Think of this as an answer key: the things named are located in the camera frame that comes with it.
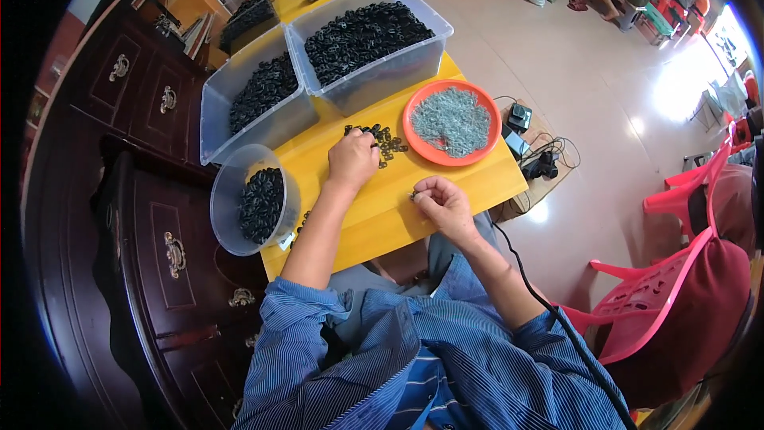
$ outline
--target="orange plate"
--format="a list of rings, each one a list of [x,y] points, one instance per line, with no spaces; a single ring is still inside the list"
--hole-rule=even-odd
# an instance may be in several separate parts
[[[488,113],[491,114],[491,127],[488,129],[488,144],[485,148],[476,149],[463,158],[450,157],[442,149],[434,148],[432,145],[419,138],[419,135],[414,132],[414,129],[411,126],[411,113],[414,111],[414,107],[428,96],[438,93],[439,91],[444,91],[448,87],[456,87],[457,90],[469,90],[475,93],[477,95],[477,103],[483,105],[486,110],[488,110]],[[494,102],[491,96],[477,85],[462,80],[438,80],[421,87],[419,90],[415,91],[409,99],[409,102],[403,109],[403,133],[406,135],[406,139],[409,140],[409,145],[414,151],[429,161],[445,166],[466,166],[476,163],[486,157],[488,153],[493,150],[493,147],[496,146],[496,143],[499,143],[499,138],[501,138],[501,115],[499,113],[499,107],[496,106],[496,102]]]

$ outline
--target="tiled floor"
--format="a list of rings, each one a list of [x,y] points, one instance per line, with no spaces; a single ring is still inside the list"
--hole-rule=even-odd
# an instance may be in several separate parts
[[[642,199],[714,149],[718,129],[687,121],[723,71],[699,37],[658,50],[568,0],[425,0],[454,26],[447,51],[470,81],[542,113],[581,166],[527,215],[502,225],[549,299],[588,309],[617,279],[590,259],[645,266],[678,249],[678,224],[644,217]]]

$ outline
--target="gray pants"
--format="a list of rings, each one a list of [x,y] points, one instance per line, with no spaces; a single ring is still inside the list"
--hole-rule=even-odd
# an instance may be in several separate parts
[[[496,249],[496,234],[493,233],[491,217],[488,211],[474,217],[477,232]],[[445,272],[451,265],[454,254],[459,250],[451,244],[445,236],[435,233],[430,237],[427,249],[427,264],[429,278],[419,281],[416,285],[397,285],[384,277],[375,274],[361,264],[349,267],[346,270],[335,272],[329,279],[329,287],[342,293],[353,289],[353,305],[348,319],[336,327],[335,332],[351,349],[356,349],[361,344],[364,336],[359,335],[361,328],[361,305],[364,302],[367,289],[380,289],[401,295],[429,295],[437,289]]]

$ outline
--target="label sticker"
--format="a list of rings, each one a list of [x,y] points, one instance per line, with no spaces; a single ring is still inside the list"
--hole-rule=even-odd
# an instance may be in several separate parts
[[[291,233],[287,234],[281,241],[279,241],[278,244],[281,250],[286,251],[287,247],[289,247],[289,244],[294,240],[296,236],[297,235],[294,234],[294,231],[292,231]]]

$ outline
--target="yellow wooden table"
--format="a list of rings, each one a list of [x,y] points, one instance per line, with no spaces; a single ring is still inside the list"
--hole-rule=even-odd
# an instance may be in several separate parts
[[[274,6],[281,20],[288,23],[328,1],[308,4],[305,0],[275,0]],[[425,83],[444,78],[464,80],[448,54],[443,55],[437,76],[391,95],[349,118],[331,110],[323,100],[314,99],[320,121],[275,150],[281,165],[294,176],[300,187],[300,215],[304,215],[319,197],[321,185],[329,174],[327,152],[344,136],[345,125],[371,127],[379,123],[382,127],[390,127],[394,137],[406,142],[401,123],[406,101]],[[408,196],[417,181],[432,175],[445,176],[461,187],[469,196],[472,211],[476,214],[528,188],[510,149],[503,143],[498,143],[480,162],[464,167],[435,165],[413,150],[395,153],[395,158],[387,162],[387,168],[378,170],[361,189],[345,216],[334,271],[389,253],[435,232],[433,224],[419,213]],[[279,246],[262,249],[269,280],[279,275],[289,251],[289,248],[282,251]]]

